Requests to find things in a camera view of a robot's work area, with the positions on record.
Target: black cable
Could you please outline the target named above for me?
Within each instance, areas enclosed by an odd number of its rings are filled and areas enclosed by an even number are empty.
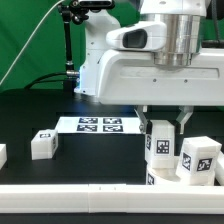
[[[35,85],[37,82],[41,81],[41,80],[44,80],[44,79],[47,79],[47,78],[51,78],[51,77],[55,77],[55,76],[66,76],[66,72],[56,72],[56,73],[51,73],[51,74],[48,74],[48,75],[44,75],[44,76],[41,76],[37,79],[35,79],[34,81],[32,81],[31,83],[29,83],[28,85],[26,85],[24,87],[24,89],[30,89],[33,85]]]
[[[222,20],[224,19],[224,4],[223,0],[216,0],[216,11],[217,11],[217,19]],[[206,19],[211,19],[212,20],[212,2],[209,4],[208,9],[207,9],[207,16]]]
[[[39,83],[49,83],[49,82],[63,82],[64,79],[55,79],[55,80],[43,80],[43,81],[36,81],[36,82],[32,82],[32,84],[29,84],[28,88],[25,89],[30,89],[32,86],[39,84]]]
[[[221,35],[219,30],[219,24],[218,24],[218,18],[217,18],[217,4],[216,0],[212,0],[212,19],[215,26],[215,34],[216,34],[216,40],[218,41],[218,44],[221,43]]]

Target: robot camera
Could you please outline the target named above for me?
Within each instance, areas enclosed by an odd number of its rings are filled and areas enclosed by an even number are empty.
[[[114,7],[113,0],[78,0],[78,2],[81,7],[89,9],[111,9]]]

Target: cube with fiducial marker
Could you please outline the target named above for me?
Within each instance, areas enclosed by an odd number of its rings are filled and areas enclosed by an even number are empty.
[[[151,168],[174,168],[175,127],[166,120],[151,120],[145,136],[145,160]]]
[[[188,185],[204,185],[214,175],[222,145],[203,137],[185,138],[181,148],[176,175]]]
[[[41,130],[31,141],[32,160],[51,159],[58,148],[57,130]]]

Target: white cube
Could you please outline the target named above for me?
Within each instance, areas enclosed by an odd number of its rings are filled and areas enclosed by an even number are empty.
[[[179,157],[175,156],[175,168],[172,169],[152,169],[147,166],[146,170],[146,185],[190,185],[189,183],[181,181],[180,177],[176,175],[176,167],[179,162]],[[215,172],[208,176],[208,182],[204,184],[194,184],[203,186],[214,186]]]
[[[0,169],[7,161],[6,145],[0,144]]]
[[[181,148],[176,175],[189,185],[208,183],[214,175],[222,145],[211,138],[185,138]]]
[[[152,134],[145,137],[145,160],[151,168],[174,168],[175,127],[152,120]]]
[[[32,160],[51,159],[57,148],[57,130],[41,130],[31,141]]]
[[[224,186],[224,154],[219,153],[217,165],[215,168],[215,177],[220,185]]]

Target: green screen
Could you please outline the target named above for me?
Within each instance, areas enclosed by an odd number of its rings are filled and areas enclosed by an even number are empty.
[[[0,79],[5,75],[39,21],[56,2],[56,0],[0,1]],[[127,3],[117,4],[110,14],[119,20],[121,26],[136,23],[139,19],[139,14]],[[74,64],[75,68],[79,69],[85,60],[84,24],[77,26],[71,23],[71,34]],[[206,21],[205,39],[214,38],[212,21]],[[55,8],[37,31],[0,87],[0,91],[23,88],[37,77],[64,71],[64,64],[63,22]],[[35,88],[62,88],[62,84],[39,84]]]

